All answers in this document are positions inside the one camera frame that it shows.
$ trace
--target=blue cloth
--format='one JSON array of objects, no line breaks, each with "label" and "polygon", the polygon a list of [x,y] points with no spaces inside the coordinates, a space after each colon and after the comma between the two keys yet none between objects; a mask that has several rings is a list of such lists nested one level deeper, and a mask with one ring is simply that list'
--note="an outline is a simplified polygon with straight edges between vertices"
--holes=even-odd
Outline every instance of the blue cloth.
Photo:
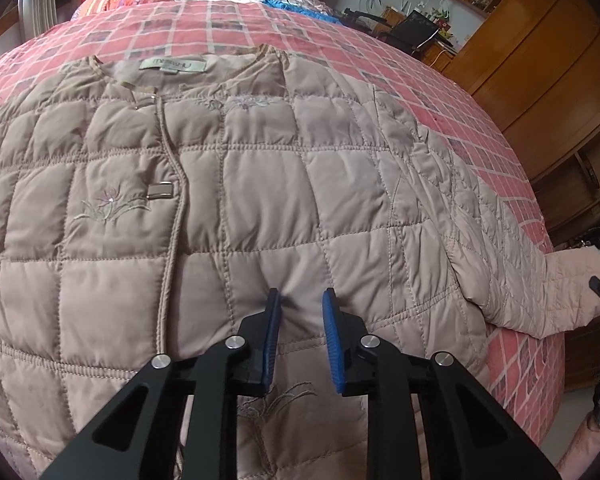
[{"label": "blue cloth", "polygon": [[340,20],[334,18],[333,16],[316,12],[315,10],[305,9],[304,7],[297,5],[286,4],[280,0],[263,0],[262,3],[266,6],[273,7],[274,9],[291,10],[292,12],[298,12],[299,14],[304,14],[305,16],[310,16],[311,18],[323,20],[324,22],[336,23],[338,25],[340,24]]}]

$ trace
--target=clothing tag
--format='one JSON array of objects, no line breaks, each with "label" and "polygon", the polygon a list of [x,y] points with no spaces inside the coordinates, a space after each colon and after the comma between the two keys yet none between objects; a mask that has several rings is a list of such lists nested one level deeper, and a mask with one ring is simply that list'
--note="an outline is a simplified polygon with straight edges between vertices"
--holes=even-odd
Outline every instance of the clothing tag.
[{"label": "clothing tag", "polygon": [[206,70],[206,61],[177,59],[173,57],[151,57],[145,59],[140,64],[140,70],[146,70],[147,68],[159,68],[167,74],[204,72]]}]

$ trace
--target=checkered bedspread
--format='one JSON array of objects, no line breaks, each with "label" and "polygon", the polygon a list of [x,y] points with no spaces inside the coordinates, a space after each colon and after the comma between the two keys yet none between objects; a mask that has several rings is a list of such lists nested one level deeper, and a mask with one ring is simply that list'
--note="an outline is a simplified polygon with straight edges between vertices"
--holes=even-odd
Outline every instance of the checkered bedspread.
[{"label": "checkered bedspread", "polygon": [[[508,204],[545,252],[552,245],[513,150],[488,115],[460,89],[406,54],[350,28],[260,4],[163,2],[123,7],[57,26],[0,58],[0,103],[96,54],[108,62],[221,53],[268,43],[369,81],[436,130]],[[490,327],[491,393],[535,442],[554,420],[564,382],[564,337],[542,341]]]}]

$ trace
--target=floor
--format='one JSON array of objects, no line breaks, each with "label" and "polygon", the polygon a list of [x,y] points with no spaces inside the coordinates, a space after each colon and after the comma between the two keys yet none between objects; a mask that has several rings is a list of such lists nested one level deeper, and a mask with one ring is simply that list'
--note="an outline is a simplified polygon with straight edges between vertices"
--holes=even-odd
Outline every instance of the floor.
[{"label": "floor", "polygon": [[587,413],[593,409],[592,398],[593,388],[584,388],[564,394],[554,424],[540,446],[553,464],[560,460],[578,426]]}]

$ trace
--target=black chair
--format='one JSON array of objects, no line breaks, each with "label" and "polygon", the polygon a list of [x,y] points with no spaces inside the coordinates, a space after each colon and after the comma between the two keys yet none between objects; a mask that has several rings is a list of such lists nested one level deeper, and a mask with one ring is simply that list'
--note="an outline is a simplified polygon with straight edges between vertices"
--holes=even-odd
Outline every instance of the black chair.
[{"label": "black chair", "polygon": [[[381,23],[381,25],[389,27],[384,18],[373,14],[367,14],[366,12],[360,12],[358,10],[353,12],[350,9],[346,9],[344,11],[344,16],[346,17],[346,25],[358,28],[358,30],[362,30],[360,29],[360,24],[357,23],[357,20],[360,17],[369,18],[370,20]],[[390,44],[410,56],[418,57],[418,50],[427,43],[427,41],[433,38],[439,30],[440,28],[430,19],[426,18],[416,10],[413,10],[403,22],[395,25],[395,27],[389,31],[380,32],[378,38],[384,39],[387,44]]]}]

